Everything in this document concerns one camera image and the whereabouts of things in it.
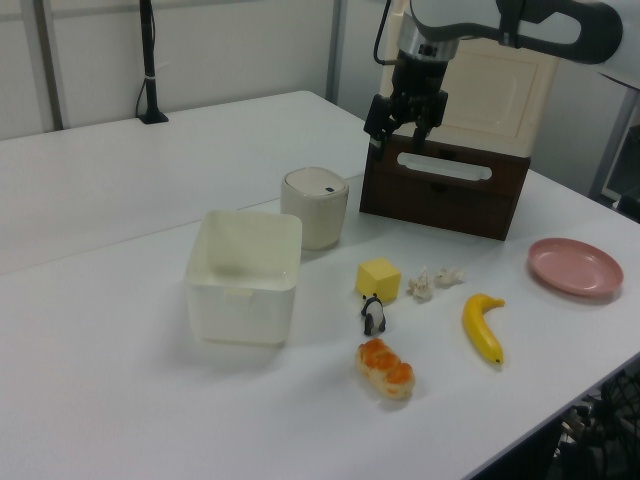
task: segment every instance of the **box handle slot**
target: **box handle slot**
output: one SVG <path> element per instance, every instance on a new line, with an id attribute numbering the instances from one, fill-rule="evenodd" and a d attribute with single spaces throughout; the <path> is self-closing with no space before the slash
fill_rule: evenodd
<path id="1" fill-rule="evenodd" d="M 410 170 L 417 172 L 443 175 L 460 180 L 470 180 L 477 182 L 489 180 L 493 172 L 491 168 L 482 165 L 471 165 L 469 163 L 453 162 L 441 158 L 425 157 L 413 153 L 403 152 L 398 155 L 398 163 Z"/>
<path id="2" fill-rule="evenodd" d="M 456 152 L 453 152 L 451 150 L 443 150 L 443 149 L 438 150 L 438 158 L 443 158 L 445 160 L 453 160 L 457 156 L 458 155 L 456 154 Z"/>

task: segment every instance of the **pink plate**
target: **pink plate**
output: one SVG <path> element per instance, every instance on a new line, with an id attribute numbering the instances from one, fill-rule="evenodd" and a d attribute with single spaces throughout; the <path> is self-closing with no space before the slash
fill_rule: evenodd
<path id="1" fill-rule="evenodd" d="M 545 238 L 529 248 L 529 265 L 545 282 L 584 296 L 615 292 L 624 275 L 602 250 L 568 238 Z"/>

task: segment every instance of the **toy panda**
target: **toy panda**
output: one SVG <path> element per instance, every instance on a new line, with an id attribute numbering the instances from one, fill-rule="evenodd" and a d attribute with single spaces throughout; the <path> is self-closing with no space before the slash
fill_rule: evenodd
<path id="1" fill-rule="evenodd" d="M 373 294 L 372 297 L 367 298 L 366 295 L 362 296 L 364 307 L 360 312 L 364 317 L 364 334 L 371 336 L 371 331 L 375 328 L 379 333 L 384 332 L 387 319 L 384 318 L 384 312 L 382 311 L 382 302 L 378 298 L 377 294 Z"/>

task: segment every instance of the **yellow banana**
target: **yellow banana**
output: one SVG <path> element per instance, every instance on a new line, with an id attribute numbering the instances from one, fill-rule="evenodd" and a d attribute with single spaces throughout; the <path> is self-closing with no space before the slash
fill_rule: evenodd
<path id="1" fill-rule="evenodd" d="M 469 297 L 462 312 L 462 324 L 467 335 L 482 356 L 491 363 L 502 364 L 504 357 L 502 347 L 487 326 L 483 314 L 487 310 L 503 305 L 504 300 L 501 298 L 492 298 L 484 293 L 477 293 Z"/>

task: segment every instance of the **cream lid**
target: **cream lid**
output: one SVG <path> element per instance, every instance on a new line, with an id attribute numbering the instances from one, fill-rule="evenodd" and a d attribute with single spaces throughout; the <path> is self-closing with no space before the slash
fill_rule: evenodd
<path id="1" fill-rule="evenodd" d="M 284 181 L 303 195 L 321 197 L 333 195 L 347 188 L 347 183 L 330 170 L 307 167 L 288 173 Z"/>

